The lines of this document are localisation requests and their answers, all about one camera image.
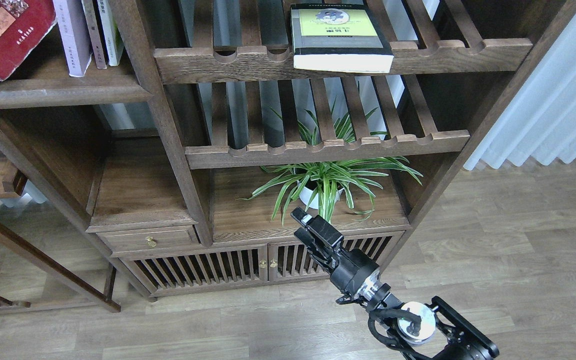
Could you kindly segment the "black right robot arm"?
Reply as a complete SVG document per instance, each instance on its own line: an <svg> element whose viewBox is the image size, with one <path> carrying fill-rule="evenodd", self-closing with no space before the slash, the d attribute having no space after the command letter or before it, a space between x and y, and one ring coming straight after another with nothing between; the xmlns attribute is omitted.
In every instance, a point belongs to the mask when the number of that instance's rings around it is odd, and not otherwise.
<svg viewBox="0 0 576 360"><path fill-rule="evenodd" d="M339 305L356 303L368 313L370 333L407 360L425 360L416 346L425 344L438 330L446 346L435 360L492 360L499 355L493 341L453 309L441 297L430 304L401 301L381 282L378 264L361 249L342 247L343 235L321 216L297 207L291 217L300 224L295 237L306 246L311 258L329 274L340 290Z"/></svg>

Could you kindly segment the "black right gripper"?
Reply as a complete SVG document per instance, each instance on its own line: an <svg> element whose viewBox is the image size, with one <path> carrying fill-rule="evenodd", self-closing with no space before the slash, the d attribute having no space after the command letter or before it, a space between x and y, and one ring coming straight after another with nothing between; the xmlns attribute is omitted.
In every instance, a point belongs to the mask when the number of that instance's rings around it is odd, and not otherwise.
<svg viewBox="0 0 576 360"><path fill-rule="evenodd" d="M296 207L290 216L301 226L295 237L345 297L375 297L382 286L377 262L359 248L345 250L345 237L321 216L312 216L301 207Z"/></svg>

